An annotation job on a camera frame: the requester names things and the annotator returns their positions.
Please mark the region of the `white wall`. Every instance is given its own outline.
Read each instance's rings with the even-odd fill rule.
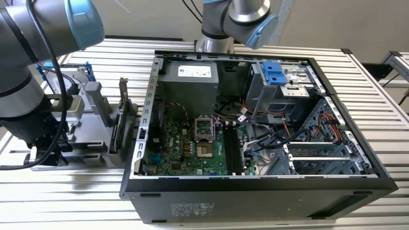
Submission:
[[[194,11],[190,0],[185,2]],[[202,12],[202,0],[193,2]],[[93,3],[107,35],[198,39],[201,24],[181,0],[93,0]],[[271,0],[273,11],[279,4],[281,0]]]
[[[362,62],[409,51],[409,0],[295,0],[278,45],[349,48]]]

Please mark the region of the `slotted metal surface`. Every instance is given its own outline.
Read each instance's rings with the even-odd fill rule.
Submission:
[[[406,60],[406,62],[409,63],[409,52],[399,52],[402,55],[402,58]]]
[[[65,57],[87,61],[102,84],[102,94],[118,101],[118,79],[127,78],[129,97],[142,104],[154,50],[193,50],[190,42],[111,40]],[[355,123],[377,152],[399,190],[337,220],[258,223],[150,225],[141,223],[130,202],[118,198],[122,170],[0,172],[0,229],[319,229],[403,230],[409,228],[407,117],[371,81],[353,55],[339,49],[266,46],[235,53],[315,58]],[[0,142],[0,161],[23,151],[9,133]]]

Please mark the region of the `gray robot arm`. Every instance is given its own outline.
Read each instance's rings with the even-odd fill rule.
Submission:
[[[269,0],[203,0],[202,35],[197,52],[231,53],[233,39],[251,49],[267,42],[278,18]]]
[[[85,49],[103,39],[101,19],[90,0],[35,0],[31,3],[16,0],[13,3],[0,8],[0,124],[29,148],[35,147],[35,157],[41,160],[29,162],[26,159],[22,167],[0,167],[0,170],[22,169],[39,163],[55,165],[61,151],[70,148],[61,132],[63,115],[57,122],[49,98],[26,66],[49,59],[50,55],[57,65],[54,57]],[[67,101],[63,95],[61,93],[62,105]]]

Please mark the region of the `computer chassis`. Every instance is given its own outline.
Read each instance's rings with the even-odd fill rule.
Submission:
[[[155,51],[119,191],[143,223],[337,219],[395,190],[313,58]]]

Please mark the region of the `ram slot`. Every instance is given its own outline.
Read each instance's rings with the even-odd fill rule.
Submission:
[[[234,126],[223,127],[222,139],[227,175],[233,175],[233,173],[241,175],[243,171],[241,166],[239,143]]]

